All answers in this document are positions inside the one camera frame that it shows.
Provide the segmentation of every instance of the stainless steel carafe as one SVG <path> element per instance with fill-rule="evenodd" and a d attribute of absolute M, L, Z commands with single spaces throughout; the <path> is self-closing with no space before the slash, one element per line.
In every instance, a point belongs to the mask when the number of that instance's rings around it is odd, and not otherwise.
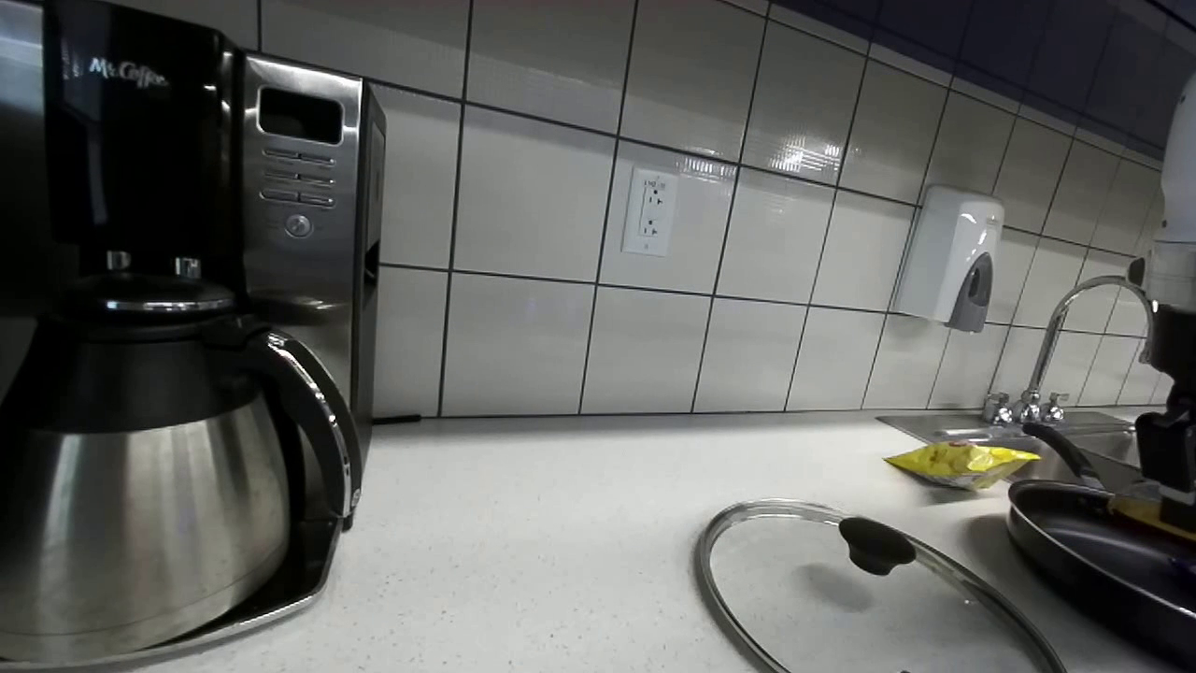
<path fill-rule="evenodd" d="M 203 280 L 70 286 L 0 408 L 0 658 L 143 650 L 261 592 L 300 554 L 294 425 L 335 539 L 355 421 L 302 344 Z"/>

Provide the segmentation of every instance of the electrical outlet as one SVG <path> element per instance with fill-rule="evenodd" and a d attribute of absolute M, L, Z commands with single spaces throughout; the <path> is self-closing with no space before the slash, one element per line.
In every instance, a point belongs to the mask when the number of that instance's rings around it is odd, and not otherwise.
<path fill-rule="evenodd" d="M 630 198 L 629 198 L 625 253 L 651 253 L 651 256 L 670 253 L 672 209 L 676 209 L 676 175 L 635 167 Z"/>

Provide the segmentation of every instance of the frying pan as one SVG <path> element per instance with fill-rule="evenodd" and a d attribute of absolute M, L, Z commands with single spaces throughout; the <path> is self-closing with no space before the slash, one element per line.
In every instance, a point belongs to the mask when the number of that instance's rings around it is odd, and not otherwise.
<path fill-rule="evenodd" d="M 1073 604 L 1133 643 L 1196 664 L 1196 545 L 1115 512 L 1092 459 L 1055 425 L 1042 437 L 1078 483 L 1009 486 L 1015 554 Z"/>

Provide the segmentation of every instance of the mr. coffee logo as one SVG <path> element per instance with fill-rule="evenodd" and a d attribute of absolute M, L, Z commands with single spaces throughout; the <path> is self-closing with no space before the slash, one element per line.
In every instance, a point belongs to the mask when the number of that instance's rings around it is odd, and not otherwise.
<path fill-rule="evenodd" d="M 103 56 L 89 56 L 89 67 L 84 67 L 84 69 L 97 76 L 97 79 L 129 83 L 129 87 L 138 87 L 138 89 L 168 89 L 168 87 L 171 87 L 160 69 L 154 69 L 154 67 L 144 67 L 144 63 L 134 63 L 134 59 L 110 63 L 110 59 L 103 59 Z"/>

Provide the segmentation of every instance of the lid handle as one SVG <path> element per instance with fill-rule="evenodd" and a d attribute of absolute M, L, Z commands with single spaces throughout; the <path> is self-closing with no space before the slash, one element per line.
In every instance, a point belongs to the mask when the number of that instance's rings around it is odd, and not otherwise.
<path fill-rule="evenodd" d="M 842 519 L 835 534 L 852 545 L 852 563 L 869 577 L 888 577 L 895 563 L 910 563 L 920 555 L 900 530 L 862 516 Z"/>

